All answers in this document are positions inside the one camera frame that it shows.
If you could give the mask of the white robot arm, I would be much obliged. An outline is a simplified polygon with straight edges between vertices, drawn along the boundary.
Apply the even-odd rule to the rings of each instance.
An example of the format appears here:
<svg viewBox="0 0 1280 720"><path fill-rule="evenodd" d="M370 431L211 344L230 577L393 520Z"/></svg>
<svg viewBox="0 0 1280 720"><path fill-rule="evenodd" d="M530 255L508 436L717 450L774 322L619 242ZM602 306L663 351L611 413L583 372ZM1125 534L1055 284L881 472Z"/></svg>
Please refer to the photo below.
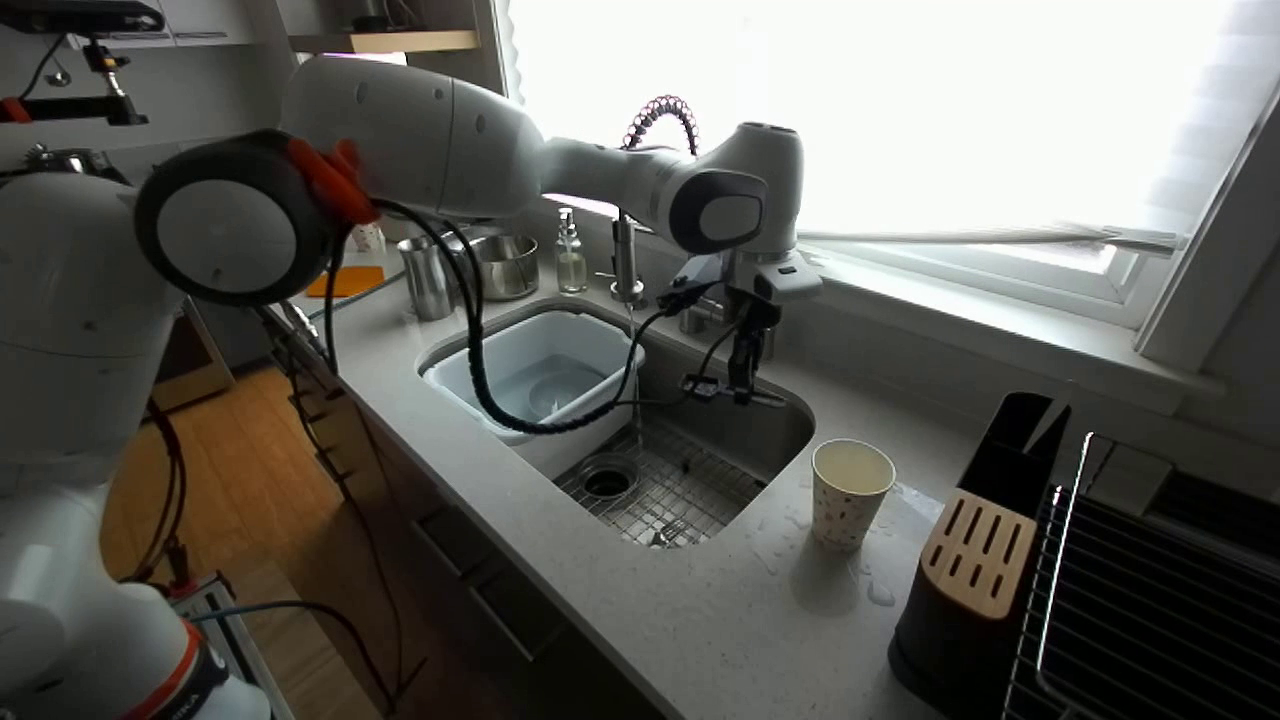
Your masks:
<svg viewBox="0 0 1280 720"><path fill-rule="evenodd" d="M98 560L178 306L285 302L386 209L439 230L542 197L608 199L693 255L768 260L800 218L800 137L743 121L694 160L556 140L481 84L321 56L270 129L177 152L140 185L2 181L0 718L267 720L192 621Z"/></svg>

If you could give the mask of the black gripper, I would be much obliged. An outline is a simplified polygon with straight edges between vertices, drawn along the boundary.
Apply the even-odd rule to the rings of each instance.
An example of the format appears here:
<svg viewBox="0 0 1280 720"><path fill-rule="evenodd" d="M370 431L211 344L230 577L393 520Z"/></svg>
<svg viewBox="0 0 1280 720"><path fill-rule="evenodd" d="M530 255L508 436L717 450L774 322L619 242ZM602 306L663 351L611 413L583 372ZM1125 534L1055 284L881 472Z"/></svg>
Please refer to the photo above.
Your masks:
<svg viewBox="0 0 1280 720"><path fill-rule="evenodd" d="M743 252L730 252L724 260L719 284L724 284L724 322L729 324L738 324L743 311L754 302L765 302L765 306L774 302L774 284ZM754 386L754 372L765 370L765 359L770 351L770 334L774 334L774 324L754 324L752 327L752 372L746 372L743 327L730 327L730 351L729 351L729 363L724 363L724 386L729 386L729 397L735 406L746 402L746 389Z"/></svg>

